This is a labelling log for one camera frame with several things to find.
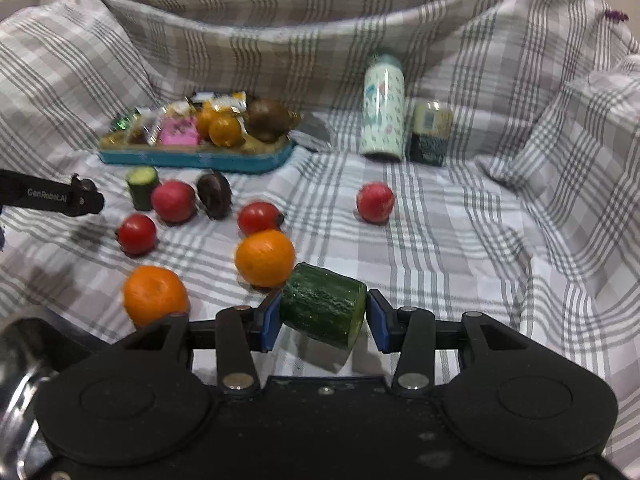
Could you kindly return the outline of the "red tomato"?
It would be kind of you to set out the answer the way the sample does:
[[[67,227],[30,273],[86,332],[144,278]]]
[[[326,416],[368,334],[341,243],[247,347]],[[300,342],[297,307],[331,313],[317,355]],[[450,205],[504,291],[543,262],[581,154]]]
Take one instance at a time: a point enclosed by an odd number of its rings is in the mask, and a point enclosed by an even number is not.
[[[238,227],[245,236],[278,230],[284,222],[284,214],[273,204],[254,202],[244,206],[238,215]]]
[[[116,240],[127,255],[147,254],[157,243],[155,223],[145,214],[132,214],[116,230]]]

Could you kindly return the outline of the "tall patterned white bottle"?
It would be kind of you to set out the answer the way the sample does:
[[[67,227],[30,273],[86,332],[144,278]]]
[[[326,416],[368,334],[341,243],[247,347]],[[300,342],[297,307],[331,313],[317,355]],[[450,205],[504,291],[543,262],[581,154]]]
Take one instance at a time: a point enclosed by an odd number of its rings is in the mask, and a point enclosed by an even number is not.
[[[388,51],[374,52],[363,79],[359,151],[363,156],[401,160],[405,154],[405,75]]]

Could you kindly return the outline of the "yellow white snack packets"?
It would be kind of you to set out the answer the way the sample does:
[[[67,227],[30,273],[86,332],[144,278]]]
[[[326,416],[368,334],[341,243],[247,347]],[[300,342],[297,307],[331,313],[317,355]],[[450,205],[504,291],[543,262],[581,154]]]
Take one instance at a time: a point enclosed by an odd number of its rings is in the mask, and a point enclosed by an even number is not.
[[[234,114],[243,114],[247,108],[247,94],[239,92],[194,92],[189,98],[193,106],[202,108],[205,104],[213,110],[231,110]]]

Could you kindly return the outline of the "brown kiwi fruit on tray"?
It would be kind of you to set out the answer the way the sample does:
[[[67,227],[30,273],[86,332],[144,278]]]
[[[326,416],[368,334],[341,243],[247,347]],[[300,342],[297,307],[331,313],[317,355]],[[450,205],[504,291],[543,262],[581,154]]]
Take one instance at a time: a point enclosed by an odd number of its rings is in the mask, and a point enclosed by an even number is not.
[[[290,131],[294,118],[279,101],[256,99],[247,105],[244,124],[250,136],[265,143],[276,143]]]

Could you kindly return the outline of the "short dark green can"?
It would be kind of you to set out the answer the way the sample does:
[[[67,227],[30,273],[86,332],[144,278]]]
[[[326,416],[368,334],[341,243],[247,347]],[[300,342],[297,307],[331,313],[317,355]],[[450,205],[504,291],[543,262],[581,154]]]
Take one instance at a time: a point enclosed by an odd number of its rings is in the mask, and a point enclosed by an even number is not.
[[[437,100],[416,101],[409,143],[409,159],[441,167],[448,151],[452,110]]]

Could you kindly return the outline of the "red apple left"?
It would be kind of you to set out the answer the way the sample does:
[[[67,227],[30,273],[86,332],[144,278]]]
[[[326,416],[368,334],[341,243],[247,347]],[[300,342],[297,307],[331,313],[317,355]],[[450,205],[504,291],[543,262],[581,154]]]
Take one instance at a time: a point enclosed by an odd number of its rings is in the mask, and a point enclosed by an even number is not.
[[[167,223],[183,223],[195,214],[195,192],[186,182],[171,180],[159,185],[151,194],[151,203]]]

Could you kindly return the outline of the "large cucumber piece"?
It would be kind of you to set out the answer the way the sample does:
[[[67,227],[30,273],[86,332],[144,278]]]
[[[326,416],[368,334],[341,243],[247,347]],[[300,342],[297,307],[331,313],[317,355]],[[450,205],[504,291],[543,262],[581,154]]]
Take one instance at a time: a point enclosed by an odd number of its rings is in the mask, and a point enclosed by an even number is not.
[[[350,351],[360,333],[366,303],[363,282],[301,262],[282,289],[280,319],[312,339]]]

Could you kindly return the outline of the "orange near gripper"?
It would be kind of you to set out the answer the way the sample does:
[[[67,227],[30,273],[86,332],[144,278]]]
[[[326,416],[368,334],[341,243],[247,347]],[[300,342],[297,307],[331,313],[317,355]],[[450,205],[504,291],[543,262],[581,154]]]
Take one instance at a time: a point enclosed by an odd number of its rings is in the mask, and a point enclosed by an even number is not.
[[[160,266],[137,266],[131,272],[122,285],[122,305],[139,327],[190,309],[186,286],[175,272]]]

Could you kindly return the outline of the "dark purple fruit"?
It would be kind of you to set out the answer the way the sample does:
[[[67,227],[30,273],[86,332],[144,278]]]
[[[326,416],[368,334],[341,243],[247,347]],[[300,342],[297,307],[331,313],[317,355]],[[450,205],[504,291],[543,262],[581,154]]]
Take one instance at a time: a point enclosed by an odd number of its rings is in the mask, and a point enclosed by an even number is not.
[[[225,176],[219,171],[202,174],[196,182],[198,198],[209,219],[222,220],[231,209],[231,188]]]

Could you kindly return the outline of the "grey plaid cloth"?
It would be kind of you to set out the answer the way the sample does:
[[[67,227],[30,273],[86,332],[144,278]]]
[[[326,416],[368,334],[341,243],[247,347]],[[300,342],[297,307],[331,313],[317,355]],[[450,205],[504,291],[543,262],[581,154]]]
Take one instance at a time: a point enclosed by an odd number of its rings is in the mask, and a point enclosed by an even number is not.
[[[405,75],[405,154],[360,154],[374,52]],[[58,0],[1,26],[1,163],[96,182],[106,206],[72,219],[9,208],[1,312],[41,304],[114,341],[134,260],[114,232],[125,169],[103,165],[118,115],[195,91],[316,108],[333,150],[230,180],[269,200],[300,260],[398,306],[483,311],[604,378],[620,416],[606,452],[639,474],[639,45],[602,0]],[[441,167],[409,159],[416,101],[452,110]],[[358,214],[370,182],[387,222]]]

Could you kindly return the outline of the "orange on tray back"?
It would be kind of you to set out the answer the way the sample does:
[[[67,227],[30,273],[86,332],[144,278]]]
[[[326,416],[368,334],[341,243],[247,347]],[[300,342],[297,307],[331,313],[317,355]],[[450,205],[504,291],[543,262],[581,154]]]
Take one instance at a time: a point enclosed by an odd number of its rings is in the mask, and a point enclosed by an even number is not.
[[[195,115],[195,128],[198,136],[206,140],[209,138],[209,127],[212,121],[217,117],[216,110],[209,107],[203,107]]]

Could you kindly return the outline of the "orange in middle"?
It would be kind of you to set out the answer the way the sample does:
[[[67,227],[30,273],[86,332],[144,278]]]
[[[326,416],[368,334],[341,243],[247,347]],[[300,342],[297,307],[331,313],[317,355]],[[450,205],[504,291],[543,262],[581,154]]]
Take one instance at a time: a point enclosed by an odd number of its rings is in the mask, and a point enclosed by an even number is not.
[[[282,285],[290,276],[295,259],[292,242],[277,230],[244,238],[234,254],[236,270],[248,284],[258,288]]]

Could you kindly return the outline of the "green wrapped candy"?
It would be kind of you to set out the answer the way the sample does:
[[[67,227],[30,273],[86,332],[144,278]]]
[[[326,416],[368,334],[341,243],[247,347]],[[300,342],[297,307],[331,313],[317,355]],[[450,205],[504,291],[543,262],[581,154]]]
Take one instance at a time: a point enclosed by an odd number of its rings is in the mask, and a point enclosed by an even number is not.
[[[126,131],[132,122],[132,115],[129,113],[118,114],[111,121],[111,130],[112,131]]]

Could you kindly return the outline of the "red tomato middle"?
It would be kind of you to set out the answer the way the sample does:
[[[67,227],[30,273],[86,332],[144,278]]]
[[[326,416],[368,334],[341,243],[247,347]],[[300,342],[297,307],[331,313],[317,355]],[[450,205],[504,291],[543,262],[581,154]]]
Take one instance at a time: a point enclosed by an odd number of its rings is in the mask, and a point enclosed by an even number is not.
[[[273,204],[254,202],[244,206],[238,215],[238,227],[245,236],[278,230],[284,222],[284,214]]]

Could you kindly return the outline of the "orange on tray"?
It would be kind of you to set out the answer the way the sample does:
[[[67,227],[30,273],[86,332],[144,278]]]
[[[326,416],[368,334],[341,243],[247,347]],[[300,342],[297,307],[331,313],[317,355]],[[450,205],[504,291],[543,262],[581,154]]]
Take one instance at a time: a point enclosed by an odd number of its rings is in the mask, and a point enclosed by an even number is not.
[[[198,136],[206,140],[209,138],[209,127],[212,121],[217,117],[216,110],[209,107],[203,107],[195,115],[195,128]]]
[[[244,143],[240,122],[233,116],[218,115],[209,122],[209,140],[220,148],[236,148]]]

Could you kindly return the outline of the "pink snack packet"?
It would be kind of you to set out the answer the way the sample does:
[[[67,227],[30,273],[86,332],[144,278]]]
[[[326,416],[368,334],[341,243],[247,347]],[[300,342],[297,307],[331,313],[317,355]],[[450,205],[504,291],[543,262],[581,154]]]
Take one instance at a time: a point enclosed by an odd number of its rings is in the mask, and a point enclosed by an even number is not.
[[[160,123],[160,145],[194,146],[200,142],[194,116],[165,116]]]

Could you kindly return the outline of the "red apple right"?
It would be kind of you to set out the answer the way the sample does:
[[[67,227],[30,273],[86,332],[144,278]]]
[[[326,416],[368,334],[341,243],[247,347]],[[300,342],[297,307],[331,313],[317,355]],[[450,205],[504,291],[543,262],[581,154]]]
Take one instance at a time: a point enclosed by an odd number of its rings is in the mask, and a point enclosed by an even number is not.
[[[395,195],[383,182],[363,185],[356,197],[358,214],[364,221],[382,224],[388,221],[395,206]]]

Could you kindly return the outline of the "silver foil packet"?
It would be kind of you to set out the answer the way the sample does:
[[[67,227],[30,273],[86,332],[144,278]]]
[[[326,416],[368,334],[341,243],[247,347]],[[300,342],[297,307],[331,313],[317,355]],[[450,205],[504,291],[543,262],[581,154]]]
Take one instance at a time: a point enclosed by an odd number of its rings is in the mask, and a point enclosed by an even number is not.
[[[322,120],[314,114],[304,113],[295,118],[294,126],[288,132],[291,141],[317,153],[331,153],[331,133]]]

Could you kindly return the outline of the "metal bowl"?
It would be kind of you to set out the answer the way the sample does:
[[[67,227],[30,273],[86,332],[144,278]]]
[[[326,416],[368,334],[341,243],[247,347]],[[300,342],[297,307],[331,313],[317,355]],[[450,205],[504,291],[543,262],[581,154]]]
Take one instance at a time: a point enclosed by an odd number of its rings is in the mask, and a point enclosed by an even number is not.
[[[44,308],[1,322],[1,477],[32,479],[52,458],[35,418],[39,386],[106,346]]]

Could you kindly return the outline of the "red tomato left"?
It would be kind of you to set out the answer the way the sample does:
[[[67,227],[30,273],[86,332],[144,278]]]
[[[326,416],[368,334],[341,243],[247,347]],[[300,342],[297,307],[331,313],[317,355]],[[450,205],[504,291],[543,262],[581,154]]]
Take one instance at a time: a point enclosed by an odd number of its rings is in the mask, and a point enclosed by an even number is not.
[[[127,255],[147,254],[157,243],[155,223],[145,214],[132,214],[116,230],[116,240]]]

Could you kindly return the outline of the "blue tray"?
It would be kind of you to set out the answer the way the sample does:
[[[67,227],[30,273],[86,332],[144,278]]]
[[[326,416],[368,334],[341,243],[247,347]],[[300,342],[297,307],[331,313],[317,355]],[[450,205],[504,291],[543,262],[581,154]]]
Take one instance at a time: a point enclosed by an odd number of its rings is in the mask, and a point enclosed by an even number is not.
[[[286,136],[273,144],[248,139],[239,148],[198,145],[148,145],[122,142],[119,133],[104,136],[98,148],[104,164],[163,168],[209,169],[236,174],[265,174],[281,167],[292,155],[294,143]]]

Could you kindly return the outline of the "small cucumber piece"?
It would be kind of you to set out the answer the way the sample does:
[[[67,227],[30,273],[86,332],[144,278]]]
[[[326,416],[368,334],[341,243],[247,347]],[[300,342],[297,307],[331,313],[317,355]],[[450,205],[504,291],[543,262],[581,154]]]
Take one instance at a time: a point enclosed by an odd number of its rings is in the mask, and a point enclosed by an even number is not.
[[[150,166],[132,168],[126,174],[126,183],[134,209],[151,211],[153,209],[151,195],[160,185],[156,169]]]

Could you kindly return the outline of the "orange on tray front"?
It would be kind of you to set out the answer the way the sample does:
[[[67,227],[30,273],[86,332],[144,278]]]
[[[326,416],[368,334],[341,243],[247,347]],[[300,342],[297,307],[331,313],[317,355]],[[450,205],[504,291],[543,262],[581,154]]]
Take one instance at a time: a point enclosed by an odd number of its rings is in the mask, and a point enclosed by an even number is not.
[[[236,148],[244,143],[240,122],[233,116],[218,115],[209,122],[209,140],[220,148]]]

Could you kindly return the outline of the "red apple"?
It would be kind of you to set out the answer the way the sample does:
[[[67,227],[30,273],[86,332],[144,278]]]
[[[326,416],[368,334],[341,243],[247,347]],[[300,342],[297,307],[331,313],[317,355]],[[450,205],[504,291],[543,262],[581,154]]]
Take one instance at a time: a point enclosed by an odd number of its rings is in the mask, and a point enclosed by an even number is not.
[[[364,221],[382,224],[388,221],[395,206],[395,195],[383,182],[363,185],[356,197],[358,214]]]
[[[171,180],[159,185],[151,194],[151,203],[167,223],[183,223],[195,214],[195,192],[186,182]]]

